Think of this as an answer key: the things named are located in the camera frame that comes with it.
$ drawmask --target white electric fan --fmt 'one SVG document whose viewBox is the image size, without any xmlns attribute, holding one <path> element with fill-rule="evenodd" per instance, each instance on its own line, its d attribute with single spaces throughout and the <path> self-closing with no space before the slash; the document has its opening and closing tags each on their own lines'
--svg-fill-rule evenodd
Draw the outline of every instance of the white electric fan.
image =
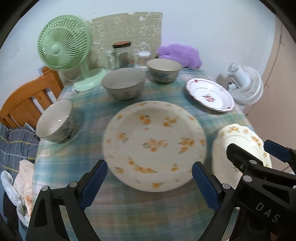
<svg viewBox="0 0 296 241">
<path fill-rule="evenodd" d="M 91 34 L 87 22 L 73 15 L 63 15 L 49 21 L 38 38 L 38 53 L 51 69 L 70 70 L 80 65 L 82 77 L 74 83 L 77 92 L 90 90 L 101 84 L 104 69 L 89 70 L 87 55 Z"/>
<path fill-rule="evenodd" d="M 264 84 L 257 70 L 232 63 L 226 68 L 226 72 L 234 81 L 228 84 L 227 90 L 235 103 L 246 106 L 256 103 L 261 98 Z"/>
</svg>

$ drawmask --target wooden chair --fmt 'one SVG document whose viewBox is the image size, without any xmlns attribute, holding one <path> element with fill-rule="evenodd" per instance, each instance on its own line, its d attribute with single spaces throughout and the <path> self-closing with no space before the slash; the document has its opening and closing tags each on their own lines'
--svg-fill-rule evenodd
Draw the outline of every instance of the wooden chair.
<svg viewBox="0 0 296 241">
<path fill-rule="evenodd" d="M 7 127 L 17 128 L 27 122 L 36 127 L 41 112 L 31 97 L 35 97 L 41 107 L 46 110 L 52 101 L 45 89 L 49 88 L 57 99 L 63 89 L 58 73 L 48 67 L 42 68 L 43 75 L 26 83 L 13 92 L 0 110 L 0 121 Z"/>
</svg>

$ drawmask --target red flower pattern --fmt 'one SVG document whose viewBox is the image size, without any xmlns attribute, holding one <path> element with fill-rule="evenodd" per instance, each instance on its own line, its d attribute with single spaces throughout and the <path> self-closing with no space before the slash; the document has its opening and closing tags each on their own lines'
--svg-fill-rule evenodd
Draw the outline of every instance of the red flower pattern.
<svg viewBox="0 0 296 241">
<path fill-rule="evenodd" d="M 215 102 L 215 99 L 210 96 L 210 94 L 203 95 L 202 97 L 204 97 L 208 102 Z"/>
</svg>

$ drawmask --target jar lid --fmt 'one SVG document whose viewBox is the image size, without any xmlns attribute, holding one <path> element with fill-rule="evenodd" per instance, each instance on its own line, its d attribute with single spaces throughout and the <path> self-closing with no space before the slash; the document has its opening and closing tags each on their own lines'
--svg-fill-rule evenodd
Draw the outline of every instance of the jar lid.
<svg viewBox="0 0 296 241">
<path fill-rule="evenodd" d="M 122 42 L 118 42 L 113 44 L 113 48 L 118 49 L 118 48 L 125 48 L 125 47 L 129 47 L 131 45 L 130 41 L 122 41 Z"/>
<path fill-rule="evenodd" d="M 140 51 L 140 52 L 138 52 L 138 56 L 140 58 L 149 58 L 150 54 L 151 53 L 149 51 Z"/>
</svg>

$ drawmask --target white plate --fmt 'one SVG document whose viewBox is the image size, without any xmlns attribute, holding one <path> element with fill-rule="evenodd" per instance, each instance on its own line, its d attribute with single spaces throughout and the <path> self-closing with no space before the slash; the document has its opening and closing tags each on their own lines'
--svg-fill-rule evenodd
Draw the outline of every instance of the white plate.
<svg viewBox="0 0 296 241">
<path fill-rule="evenodd" d="M 145 101 L 126 107 L 107 126 L 103 153 L 110 171 L 126 185 L 148 192 L 178 188 L 204 162 L 206 137 L 181 107 Z"/>
<path fill-rule="evenodd" d="M 206 79 L 194 78 L 186 83 L 189 94 L 205 107 L 220 111 L 232 111 L 235 103 L 230 93 L 221 85 Z"/>
<path fill-rule="evenodd" d="M 271 168 L 270 156 L 264 151 L 263 141 L 246 126 L 231 124 L 218 131 L 212 148 L 213 174 L 221 183 L 228 183 L 234 189 L 237 187 L 242 173 L 227 159 L 227 146 L 238 145 L 253 156 L 260 159 L 264 166 Z"/>
</svg>

